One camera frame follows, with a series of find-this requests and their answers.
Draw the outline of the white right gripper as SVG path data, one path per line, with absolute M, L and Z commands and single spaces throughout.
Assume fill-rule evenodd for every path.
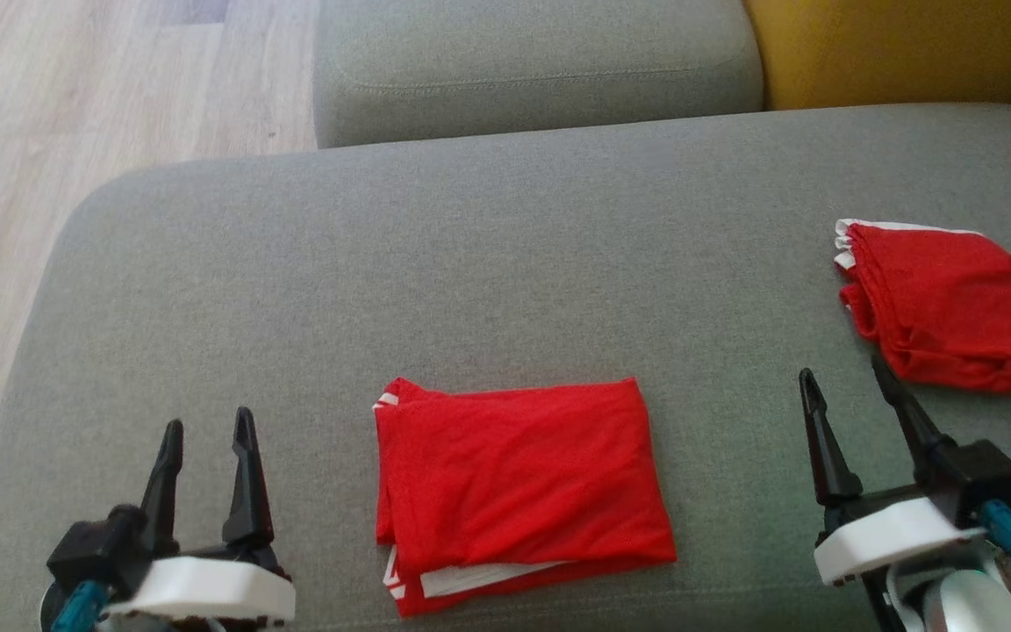
M 935 467 L 934 453 L 952 447 L 954 440 L 924 412 L 914 394 L 896 377 L 881 355 L 871 357 L 874 377 L 883 399 L 893 408 L 912 457 L 914 479 L 930 479 Z M 828 405 L 810 369 L 799 372 L 804 428 L 814 481 L 814 496 L 825 508 L 836 508 L 858 499 L 863 485 L 848 468 L 839 441 L 829 424 Z M 820 580 L 833 585 L 849 576 L 877 571 L 951 544 L 983 539 L 981 527 L 958 528 L 943 515 L 934 501 L 919 496 L 898 501 L 863 519 L 834 529 L 814 549 Z

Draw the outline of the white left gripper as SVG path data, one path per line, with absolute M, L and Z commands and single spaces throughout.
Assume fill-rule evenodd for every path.
M 108 619 L 151 617 L 177 625 L 216 621 L 222 628 L 282 627 L 296 620 L 296 585 L 271 544 L 276 530 L 255 417 L 247 407 L 237 409 L 233 453 L 233 496 L 222 524 L 228 545 L 179 552 L 174 520 L 183 424 L 172 420 L 166 425 L 140 503 L 151 564 L 132 596 L 108 605 Z

